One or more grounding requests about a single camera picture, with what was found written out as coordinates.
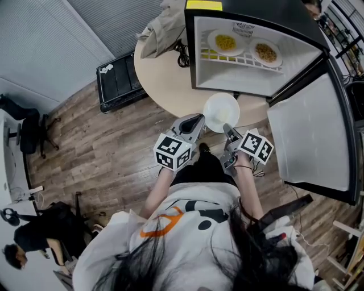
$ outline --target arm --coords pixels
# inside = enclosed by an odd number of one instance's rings
[[[169,186],[173,180],[173,171],[163,168],[160,171],[157,182],[149,193],[139,215],[148,219],[168,195]]]
[[[48,243],[49,247],[53,250],[53,252],[55,252],[57,261],[61,266],[62,272],[69,274],[68,270],[64,266],[63,253],[62,253],[60,241],[57,239],[47,239],[47,243]]]
[[[261,219],[264,213],[255,187],[253,173],[251,169],[249,169],[251,168],[249,156],[242,151],[239,151],[237,154],[238,160],[234,167],[237,171],[237,185],[241,195],[242,206],[251,216],[256,219]]]

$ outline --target yellow label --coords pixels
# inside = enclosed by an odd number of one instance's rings
[[[206,9],[222,11],[222,3],[215,1],[196,1],[188,0],[186,9]]]

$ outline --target bracelet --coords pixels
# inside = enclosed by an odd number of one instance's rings
[[[251,169],[251,170],[253,170],[252,168],[250,168],[250,167],[247,167],[247,166],[234,166],[234,168],[235,167],[242,167],[242,168],[248,168],[248,169]]]

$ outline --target yellow food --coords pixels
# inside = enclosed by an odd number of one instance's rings
[[[277,54],[267,44],[258,43],[255,47],[255,51],[259,57],[267,63],[273,63],[277,59]]]
[[[216,45],[223,51],[229,51],[237,47],[235,39],[229,35],[219,34],[215,37]]]

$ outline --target white t-shirt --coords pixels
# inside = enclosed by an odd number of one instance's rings
[[[112,216],[109,224],[91,241],[80,256],[73,273],[75,291],[90,291],[106,268],[115,261],[115,255],[132,251],[146,238],[159,236],[165,241],[160,274],[154,285],[159,290],[167,279],[171,290],[213,291],[227,290],[231,280],[214,263],[211,244],[219,261],[234,264],[231,251],[238,253],[229,228],[229,210],[240,193],[227,183],[188,183],[170,188],[169,196],[161,203],[150,219],[145,220],[134,212],[124,211]],[[264,232],[266,238],[283,232],[299,255],[292,282],[312,289],[314,271],[302,246],[296,242],[296,231],[286,226],[289,218],[282,217]]]

